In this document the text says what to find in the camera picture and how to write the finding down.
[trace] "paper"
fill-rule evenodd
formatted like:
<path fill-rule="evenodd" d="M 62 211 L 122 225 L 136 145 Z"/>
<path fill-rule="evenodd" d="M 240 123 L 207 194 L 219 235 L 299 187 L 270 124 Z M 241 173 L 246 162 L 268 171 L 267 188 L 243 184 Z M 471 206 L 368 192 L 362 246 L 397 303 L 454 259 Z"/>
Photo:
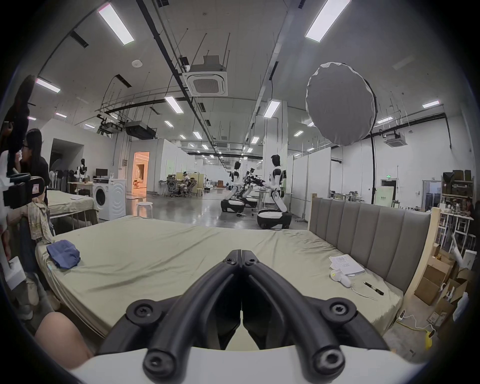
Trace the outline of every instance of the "paper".
<path fill-rule="evenodd" d="M 330 268 L 340 269 L 344 275 L 354 276 L 356 274 L 365 272 L 365 269 L 352 259 L 350 255 L 329 257 L 332 264 Z"/>

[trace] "person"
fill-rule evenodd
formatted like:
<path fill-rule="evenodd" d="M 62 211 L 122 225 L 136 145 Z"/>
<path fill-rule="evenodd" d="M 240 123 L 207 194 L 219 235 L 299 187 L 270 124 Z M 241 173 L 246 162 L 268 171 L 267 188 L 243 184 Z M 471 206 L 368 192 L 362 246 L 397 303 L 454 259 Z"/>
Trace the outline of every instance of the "person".
<path fill-rule="evenodd" d="M 35 332 L 35 340 L 67 370 L 80 367 L 93 357 L 78 328 L 60 312 L 50 312 L 43 318 Z"/>
<path fill-rule="evenodd" d="M 19 173 L 30 173 L 31 176 L 39 176 L 45 182 L 44 193 L 37 197 L 48 206 L 47 186 L 50 183 L 48 175 L 48 164 L 40 155 L 42 152 L 42 132 L 33 128 L 25 136 L 22 147 L 22 160 L 19 155 L 15 158 L 15 168 Z"/>

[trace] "air conditioner unit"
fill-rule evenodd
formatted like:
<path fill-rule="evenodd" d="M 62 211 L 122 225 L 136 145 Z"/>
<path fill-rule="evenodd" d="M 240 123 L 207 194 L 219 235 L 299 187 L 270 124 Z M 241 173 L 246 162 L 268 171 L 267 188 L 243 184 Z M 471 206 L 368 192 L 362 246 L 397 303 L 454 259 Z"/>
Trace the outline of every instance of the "air conditioner unit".
<path fill-rule="evenodd" d="M 403 132 L 389 132 L 385 134 L 385 144 L 391 147 L 402 147 L 407 145 Z"/>
<path fill-rule="evenodd" d="M 140 140 L 155 138 L 155 131 L 142 121 L 129 121 L 125 123 L 127 135 L 136 137 Z"/>
<path fill-rule="evenodd" d="M 220 56 L 204 56 L 203 64 L 194 64 L 183 79 L 192 96 L 228 96 L 227 69 Z"/>

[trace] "woman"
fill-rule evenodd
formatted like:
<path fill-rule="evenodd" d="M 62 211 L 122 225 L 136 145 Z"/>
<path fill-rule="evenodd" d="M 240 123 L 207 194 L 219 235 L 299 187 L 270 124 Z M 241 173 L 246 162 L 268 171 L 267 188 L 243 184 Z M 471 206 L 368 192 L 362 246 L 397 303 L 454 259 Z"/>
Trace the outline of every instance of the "woman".
<path fill-rule="evenodd" d="M 15 168 L 19 173 L 30 173 L 31 176 L 39 176 L 45 182 L 44 193 L 37 197 L 38 200 L 44 201 L 48 205 L 47 186 L 50 183 L 48 176 L 48 164 L 40 155 L 42 152 L 42 132 L 34 128 L 27 132 L 22 147 L 22 160 L 19 156 L 15 158 Z"/>

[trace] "smoke detector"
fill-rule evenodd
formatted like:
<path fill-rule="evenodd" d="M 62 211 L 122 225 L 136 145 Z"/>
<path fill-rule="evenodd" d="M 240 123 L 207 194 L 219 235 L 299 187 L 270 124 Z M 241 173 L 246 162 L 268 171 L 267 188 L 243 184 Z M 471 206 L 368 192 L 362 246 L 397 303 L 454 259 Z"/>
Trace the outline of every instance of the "smoke detector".
<path fill-rule="evenodd" d="M 203 64 L 190 66 L 182 75 L 192 96 L 228 96 L 227 69 L 218 55 L 204 56 Z"/>

